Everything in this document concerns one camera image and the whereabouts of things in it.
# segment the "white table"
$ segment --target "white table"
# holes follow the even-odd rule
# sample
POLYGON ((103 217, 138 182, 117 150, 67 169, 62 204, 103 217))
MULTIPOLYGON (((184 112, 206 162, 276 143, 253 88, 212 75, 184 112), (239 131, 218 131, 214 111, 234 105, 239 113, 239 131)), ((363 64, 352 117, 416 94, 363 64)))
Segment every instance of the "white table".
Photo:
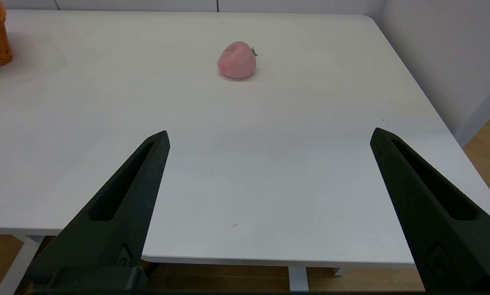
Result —
POLYGON ((490 190, 367 17, 9 11, 7 29, 0 234, 58 234, 163 129, 145 260, 413 266, 375 127, 490 214, 490 190), (242 82, 216 68, 237 40, 259 54, 242 82))

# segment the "floor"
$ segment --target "floor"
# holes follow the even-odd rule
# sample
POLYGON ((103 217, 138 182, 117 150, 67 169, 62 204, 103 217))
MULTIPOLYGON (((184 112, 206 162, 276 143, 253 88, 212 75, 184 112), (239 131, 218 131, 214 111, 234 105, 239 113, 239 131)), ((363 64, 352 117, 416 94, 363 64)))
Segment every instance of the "floor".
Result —
MULTIPOLYGON (((464 148, 478 172, 490 187, 490 121, 464 148)), ((22 242, 0 236, 0 282, 22 242)), ((310 291, 421 291, 417 271, 397 269, 355 269, 337 278, 329 268, 308 268, 310 291)), ((160 265, 149 277, 149 288, 199 291, 289 291, 286 267, 230 265, 160 265)), ((17 294, 29 290, 24 282, 17 294)))

